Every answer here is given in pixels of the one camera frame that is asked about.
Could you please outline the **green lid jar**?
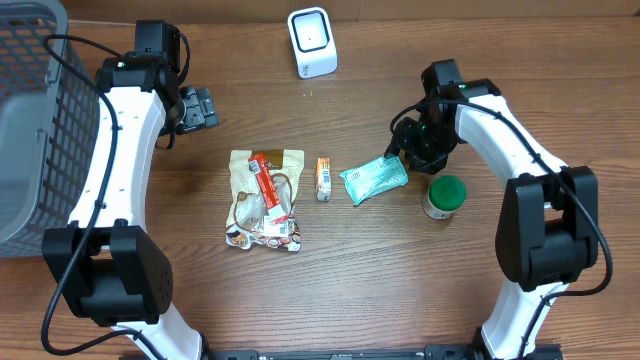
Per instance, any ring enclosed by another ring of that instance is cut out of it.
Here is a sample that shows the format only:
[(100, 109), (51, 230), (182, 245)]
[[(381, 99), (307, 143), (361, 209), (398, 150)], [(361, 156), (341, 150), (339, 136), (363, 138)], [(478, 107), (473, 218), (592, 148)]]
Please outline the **green lid jar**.
[(423, 198), (423, 210), (431, 218), (450, 218), (465, 202), (466, 187), (457, 177), (446, 175), (435, 179)]

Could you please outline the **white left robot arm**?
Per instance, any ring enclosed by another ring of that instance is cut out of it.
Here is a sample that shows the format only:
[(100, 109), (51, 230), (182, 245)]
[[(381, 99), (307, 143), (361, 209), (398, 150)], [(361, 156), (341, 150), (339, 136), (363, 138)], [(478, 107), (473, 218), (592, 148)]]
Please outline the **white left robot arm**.
[(145, 220), (157, 140), (218, 124), (209, 91), (186, 84), (190, 55), (186, 35), (163, 20), (138, 21), (133, 49), (109, 52), (89, 81), (100, 113), (86, 181), (66, 225), (41, 244), (57, 284), (50, 306), (65, 301), (150, 359), (213, 357), (173, 304), (171, 263)]

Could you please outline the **orange small carton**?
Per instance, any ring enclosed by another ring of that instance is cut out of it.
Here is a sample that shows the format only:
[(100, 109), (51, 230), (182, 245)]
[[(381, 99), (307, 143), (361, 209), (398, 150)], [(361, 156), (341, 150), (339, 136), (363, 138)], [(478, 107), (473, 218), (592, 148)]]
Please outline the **orange small carton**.
[(316, 164), (316, 198), (318, 201), (328, 202), (331, 199), (332, 183), (330, 160), (318, 158)]

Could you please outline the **teal snack packet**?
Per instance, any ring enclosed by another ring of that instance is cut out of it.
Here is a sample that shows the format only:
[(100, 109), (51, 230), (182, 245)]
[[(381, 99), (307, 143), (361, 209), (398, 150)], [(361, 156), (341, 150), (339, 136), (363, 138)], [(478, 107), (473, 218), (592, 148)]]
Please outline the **teal snack packet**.
[(409, 177), (397, 156), (378, 157), (360, 167), (340, 174), (346, 192), (355, 206), (380, 193), (404, 186)]

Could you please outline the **red stick packet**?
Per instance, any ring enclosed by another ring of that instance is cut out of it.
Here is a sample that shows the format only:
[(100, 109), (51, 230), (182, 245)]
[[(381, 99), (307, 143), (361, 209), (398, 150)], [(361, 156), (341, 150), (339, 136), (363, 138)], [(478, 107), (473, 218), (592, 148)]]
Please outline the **red stick packet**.
[(256, 177), (271, 223), (274, 225), (284, 223), (288, 219), (288, 214), (280, 203), (264, 154), (252, 155), (248, 159), (248, 164)]

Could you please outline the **beige snack bag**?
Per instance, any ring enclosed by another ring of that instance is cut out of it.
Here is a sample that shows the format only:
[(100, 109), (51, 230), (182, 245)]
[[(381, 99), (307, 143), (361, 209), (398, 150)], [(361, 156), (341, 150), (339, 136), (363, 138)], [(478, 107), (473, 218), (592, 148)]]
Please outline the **beige snack bag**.
[(233, 150), (230, 155), (232, 205), (226, 221), (225, 241), (232, 247), (249, 250), (255, 245), (297, 252), (301, 234), (295, 217), (299, 180), (304, 169), (302, 150), (264, 150), (270, 177), (288, 219), (271, 221), (259, 183), (250, 167), (252, 150)]

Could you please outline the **grey plastic mesh basket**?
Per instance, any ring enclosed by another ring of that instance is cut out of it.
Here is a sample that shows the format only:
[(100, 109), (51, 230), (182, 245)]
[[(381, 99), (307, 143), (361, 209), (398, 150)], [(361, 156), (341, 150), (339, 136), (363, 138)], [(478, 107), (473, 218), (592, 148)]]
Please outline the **grey plastic mesh basket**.
[(99, 99), (77, 78), (86, 68), (62, 40), (58, 1), (1, 4), (1, 254), (41, 253), (48, 228), (66, 225), (86, 181)]

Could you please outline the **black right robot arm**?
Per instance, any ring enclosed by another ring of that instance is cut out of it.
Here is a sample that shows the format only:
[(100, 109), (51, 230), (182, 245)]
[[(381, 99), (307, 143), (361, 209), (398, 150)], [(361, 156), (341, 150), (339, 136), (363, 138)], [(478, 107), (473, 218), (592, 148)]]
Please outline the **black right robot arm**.
[(505, 281), (494, 309), (472, 344), (427, 346), (426, 357), (562, 358), (559, 346), (539, 345), (536, 336), (558, 298), (582, 294), (570, 284), (610, 254), (597, 224), (595, 174), (548, 152), (491, 80), (464, 81), (454, 60), (432, 63), (421, 82), (425, 96), (412, 107), (419, 117), (393, 118), (386, 156), (403, 155), (410, 169), (434, 175), (467, 143), (504, 189), (495, 253)]

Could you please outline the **white barcode scanner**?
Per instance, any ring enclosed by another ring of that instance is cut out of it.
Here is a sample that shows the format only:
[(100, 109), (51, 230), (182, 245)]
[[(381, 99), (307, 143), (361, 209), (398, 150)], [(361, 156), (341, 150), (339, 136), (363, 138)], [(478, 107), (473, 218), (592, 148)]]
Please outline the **white barcode scanner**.
[(289, 14), (287, 26), (300, 78), (319, 77), (337, 69), (336, 44), (325, 9), (296, 10)]

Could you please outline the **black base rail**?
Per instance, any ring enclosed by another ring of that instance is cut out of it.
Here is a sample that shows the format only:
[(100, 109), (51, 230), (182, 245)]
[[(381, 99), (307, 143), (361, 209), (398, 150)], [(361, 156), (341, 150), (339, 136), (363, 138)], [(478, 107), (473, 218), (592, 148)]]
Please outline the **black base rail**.
[(480, 349), (468, 345), (426, 345), (421, 349), (332, 350), (258, 352), (256, 350), (212, 351), (208, 360), (483, 360)]

